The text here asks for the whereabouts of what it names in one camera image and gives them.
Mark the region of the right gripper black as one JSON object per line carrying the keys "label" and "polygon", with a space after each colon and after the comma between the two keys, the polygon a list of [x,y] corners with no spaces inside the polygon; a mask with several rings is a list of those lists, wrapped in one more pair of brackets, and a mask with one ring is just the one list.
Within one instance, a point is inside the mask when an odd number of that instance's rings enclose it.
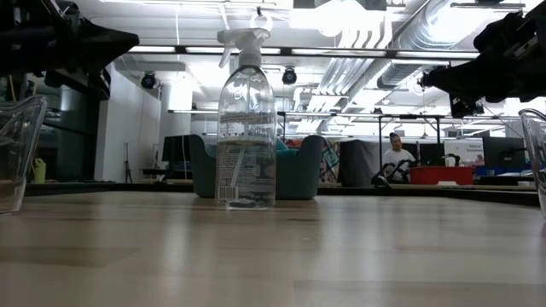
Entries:
{"label": "right gripper black", "polygon": [[421,77],[422,87],[450,94],[457,119],[477,113],[478,101],[507,98],[529,102],[545,95],[545,13],[507,14],[490,23],[474,42],[479,56],[460,65],[437,66]]}

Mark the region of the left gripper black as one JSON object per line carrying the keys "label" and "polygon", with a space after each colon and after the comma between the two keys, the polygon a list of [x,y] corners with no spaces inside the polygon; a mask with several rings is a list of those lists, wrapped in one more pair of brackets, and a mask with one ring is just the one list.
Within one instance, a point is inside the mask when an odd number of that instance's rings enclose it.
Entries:
{"label": "left gripper black", "polygon": [[107,66],[138,44],[134,33],[92,23],[74,1],[12,2],[12,72],[31,72],[50,87],[106,100]]}

